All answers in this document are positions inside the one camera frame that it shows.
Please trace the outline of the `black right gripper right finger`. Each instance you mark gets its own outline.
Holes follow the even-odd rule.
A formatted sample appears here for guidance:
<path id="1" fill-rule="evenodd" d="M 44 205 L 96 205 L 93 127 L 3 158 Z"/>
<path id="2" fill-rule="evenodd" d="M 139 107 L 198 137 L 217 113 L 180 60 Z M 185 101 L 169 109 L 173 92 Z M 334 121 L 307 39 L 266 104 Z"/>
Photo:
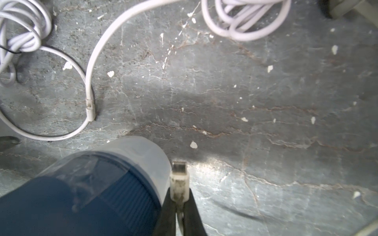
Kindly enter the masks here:
<path id="1" fill-rule="evenodd" d="M 189 199 L 183 206 L 183 233 L 184 236 L 208 236 L 191 189 Z"/>

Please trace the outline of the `blue meat grinder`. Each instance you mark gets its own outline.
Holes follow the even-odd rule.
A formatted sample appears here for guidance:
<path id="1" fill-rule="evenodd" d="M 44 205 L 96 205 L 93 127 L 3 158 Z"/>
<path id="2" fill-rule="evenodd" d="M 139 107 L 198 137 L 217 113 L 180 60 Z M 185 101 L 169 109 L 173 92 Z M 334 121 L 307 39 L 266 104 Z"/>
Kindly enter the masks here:
<path id="1" fill-rule="evenodd" d="M 170 171 L 144 137 L 76 152 L 1 197 L 1 235 L 150 236 Z"/>

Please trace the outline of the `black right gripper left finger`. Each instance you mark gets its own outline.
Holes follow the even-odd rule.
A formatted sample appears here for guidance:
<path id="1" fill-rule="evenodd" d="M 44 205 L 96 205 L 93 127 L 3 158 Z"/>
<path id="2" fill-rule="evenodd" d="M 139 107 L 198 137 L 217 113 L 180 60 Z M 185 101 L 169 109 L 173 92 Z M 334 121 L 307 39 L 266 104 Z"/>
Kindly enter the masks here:
<path id="1" fill-rule="evenodd" d="M 152 235 L 176 236 L 176 212 L 176 202 L 172 200 L 169 188 Z"/>

